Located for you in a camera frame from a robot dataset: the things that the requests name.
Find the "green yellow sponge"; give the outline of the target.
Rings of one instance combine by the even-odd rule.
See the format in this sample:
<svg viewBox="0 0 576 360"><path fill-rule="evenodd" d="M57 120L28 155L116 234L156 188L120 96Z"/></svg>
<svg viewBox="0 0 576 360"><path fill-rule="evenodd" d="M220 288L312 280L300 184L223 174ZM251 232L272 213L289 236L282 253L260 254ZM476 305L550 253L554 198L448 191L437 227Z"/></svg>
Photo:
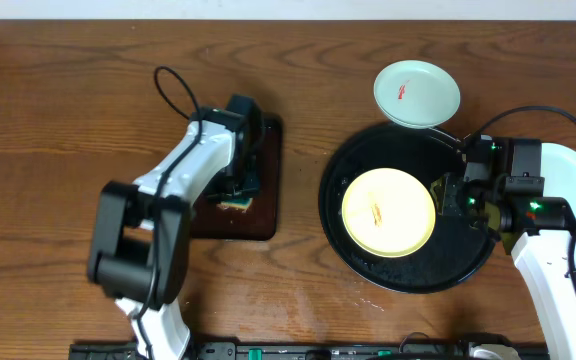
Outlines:
<svg viewBox="0 0 576 360"><path fill-rule="evenodd" d="M252 205L252 198L239 198L239 199L229 199L222 201L218 204L218 207L223 210L234 209L238 211L247 211Z"/></svg>

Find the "yellow plate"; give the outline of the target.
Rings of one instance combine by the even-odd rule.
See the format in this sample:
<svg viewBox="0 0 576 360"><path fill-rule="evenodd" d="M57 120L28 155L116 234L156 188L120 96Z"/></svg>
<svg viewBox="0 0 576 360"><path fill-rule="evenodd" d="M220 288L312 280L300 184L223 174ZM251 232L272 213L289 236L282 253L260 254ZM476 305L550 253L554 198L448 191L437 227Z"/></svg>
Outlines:
<svg viewBox="0 0 576 360"><path fill-rule="evenodd" d="M343 195L341 217L356 245L385 258L416 252L436 225L429 190L414 176L394 168L369 170L353 180Z"/></svg>

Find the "mint plate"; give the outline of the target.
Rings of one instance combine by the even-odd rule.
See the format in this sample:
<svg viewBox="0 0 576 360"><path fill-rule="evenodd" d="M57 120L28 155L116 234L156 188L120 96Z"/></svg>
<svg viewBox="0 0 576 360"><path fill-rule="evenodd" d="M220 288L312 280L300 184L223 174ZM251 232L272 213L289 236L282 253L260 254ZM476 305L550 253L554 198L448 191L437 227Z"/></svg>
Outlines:
<svg viewBox="0 0 576 360"><path fill-rule="evenodd" d="M419 60L388 65L377 75L373 95L380 111L394 123L426 129L450 120L458 111L457 82L442 68Z"/></svg>
<svg viewBox="0 0 576 360"><path fill-rule="evenodd" d="M565 199L576 218L576 151L556 143L543 143L540 174L545 179L543 196Z"/></svg>

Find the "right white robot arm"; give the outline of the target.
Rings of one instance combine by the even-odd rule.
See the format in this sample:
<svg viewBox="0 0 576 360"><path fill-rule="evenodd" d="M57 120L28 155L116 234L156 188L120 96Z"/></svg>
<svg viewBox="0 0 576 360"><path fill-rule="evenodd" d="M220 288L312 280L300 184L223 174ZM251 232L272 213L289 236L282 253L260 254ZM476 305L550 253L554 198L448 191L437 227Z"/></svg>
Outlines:
<svg viewBox="0 0 576 360"><path fill-rule="evenodd" d="M502 242L529 289L552 359L576 359L576 218L542 177L472 182L447 173L430 186L439 214Z"/></svg>

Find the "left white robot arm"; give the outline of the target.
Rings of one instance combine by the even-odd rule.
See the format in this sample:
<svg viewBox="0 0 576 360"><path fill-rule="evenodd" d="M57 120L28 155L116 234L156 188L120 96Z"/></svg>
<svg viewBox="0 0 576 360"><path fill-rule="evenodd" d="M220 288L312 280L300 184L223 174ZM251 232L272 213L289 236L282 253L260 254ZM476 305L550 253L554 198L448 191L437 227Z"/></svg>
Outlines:
<svg viewBox="0 0 576 360"><path fill-rule="evenodd" d="M87 277L130 318L137 352L180 359L190 342L178 295L185 280L192 207L211 185L224 197L238 185L261 145L264 118L254 100L234 96L223 109L191 115L181 142L131 184L111 181L97 208Z"/></svg>

